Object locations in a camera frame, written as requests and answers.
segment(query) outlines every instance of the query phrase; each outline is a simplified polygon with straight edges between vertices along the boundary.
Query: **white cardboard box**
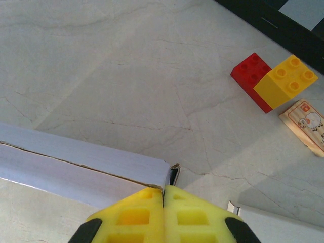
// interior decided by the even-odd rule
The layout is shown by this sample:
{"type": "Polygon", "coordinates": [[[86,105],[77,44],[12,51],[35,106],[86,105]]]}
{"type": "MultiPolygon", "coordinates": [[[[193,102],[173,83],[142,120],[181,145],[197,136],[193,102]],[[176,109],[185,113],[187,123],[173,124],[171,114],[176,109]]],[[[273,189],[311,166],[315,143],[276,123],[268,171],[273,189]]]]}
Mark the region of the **white cardboard box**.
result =
{"type": "Polygon", "coordinates": [[[163,190],[177,178],[172,168],[161,159],[0,123],[0,178],[99,208],[147,186],[163,190]]]}
{"type": "Polygon", "coordinates": [[[227,209],[239,215],[261,243],[324,242],[323,228],[232,202],[227,209]]]}

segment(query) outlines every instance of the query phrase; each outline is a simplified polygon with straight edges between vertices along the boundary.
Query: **yellow foam object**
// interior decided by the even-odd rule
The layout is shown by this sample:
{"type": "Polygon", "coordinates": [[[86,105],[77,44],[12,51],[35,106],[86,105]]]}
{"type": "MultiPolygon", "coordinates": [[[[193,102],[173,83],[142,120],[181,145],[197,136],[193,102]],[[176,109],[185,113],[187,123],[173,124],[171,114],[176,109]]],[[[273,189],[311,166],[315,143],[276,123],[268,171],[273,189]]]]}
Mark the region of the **yellow foam object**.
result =
{"type": "Polygon", "coordinates": [[[318,77],[295,55],[268,72],[254,86],[254,90],[272,108],[276,109],[294,98],[318,77]]]}
{"type": "Polygon", "coordinates": [[[227,217],[242,219],[175,186],[164,198],[165,243],[236,243],[227,217]]]}
{"type": "Polygon", "coordinates": [[[164,211],[162,193],[146,188],[91,215],[100,218],[92,243],[163,243],[164,211]]]}

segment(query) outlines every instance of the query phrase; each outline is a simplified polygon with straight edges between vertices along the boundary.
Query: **wooden block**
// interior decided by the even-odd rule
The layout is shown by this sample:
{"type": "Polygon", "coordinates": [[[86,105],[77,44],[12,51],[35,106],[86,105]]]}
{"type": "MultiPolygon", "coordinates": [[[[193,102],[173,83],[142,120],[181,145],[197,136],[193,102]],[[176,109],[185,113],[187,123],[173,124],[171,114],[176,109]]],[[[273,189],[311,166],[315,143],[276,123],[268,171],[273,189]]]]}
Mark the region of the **wooden block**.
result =
{"type": "Polygon", "coordinates": [[[324,157],[324,117],[305,99],[299,100],[279,118],[310,150],[324,157]]]}

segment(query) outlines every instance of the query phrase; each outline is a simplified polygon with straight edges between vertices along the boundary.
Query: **white tile floor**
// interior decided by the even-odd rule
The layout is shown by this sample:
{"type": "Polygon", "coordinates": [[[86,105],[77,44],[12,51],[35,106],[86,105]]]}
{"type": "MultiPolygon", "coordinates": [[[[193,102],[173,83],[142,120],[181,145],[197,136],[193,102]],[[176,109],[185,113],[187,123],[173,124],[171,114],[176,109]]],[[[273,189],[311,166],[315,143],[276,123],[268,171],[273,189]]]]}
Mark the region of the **white tile floor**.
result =
{"type": "MultiPolygon", "coordinates": [[[[215,204],[324,226],[324,161],[277,118],[293,102],[265,115],[229,76],[252,52],[272,67],[289,52],[218,3],[7,0],[0,17],[0,122],[180,163],[179,187],[215,204]]],[[[319,75],[298,98],[324,113],[323,95],[319,75]]],[[[0,194],[1,242],[68,241],[95,210],[0,194]]]]}

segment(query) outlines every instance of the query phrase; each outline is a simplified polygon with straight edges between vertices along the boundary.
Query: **toy block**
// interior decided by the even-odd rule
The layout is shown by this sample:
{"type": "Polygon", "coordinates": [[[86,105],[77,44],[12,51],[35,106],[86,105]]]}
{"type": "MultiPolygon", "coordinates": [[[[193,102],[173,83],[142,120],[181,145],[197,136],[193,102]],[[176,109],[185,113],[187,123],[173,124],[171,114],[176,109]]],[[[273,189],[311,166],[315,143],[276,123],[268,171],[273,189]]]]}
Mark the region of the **toy block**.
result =
{"type": "Polygon", "coordinates": [[[146,188],[91,215],[101,220],[91,243],[163,243],[164,210],[162,192],[146,188]]]}
{"type": "Polygon", "coordinates": [[[294,98],[318,77],[295,55],[268,72],[254,90],[272,108],[276,109],[294,98]]]}
{"type": "Polygon", "coordinates": [[[324,157],[324,117],[305,99],[299,100],[279,118],[319,157],[324,157]]]}
{"type": "Polygon", "coordinates": [[[272,108],[261,98],[253,87],[267,74],[271,68],[256,53],[233,68],[231,76],[265,112],[269,113],[272,108]]]}
{"type": "Polygon", "coordinates": [[[260,243],[239,216],[175,186],[164,205],[165,243],[260,243]]]}

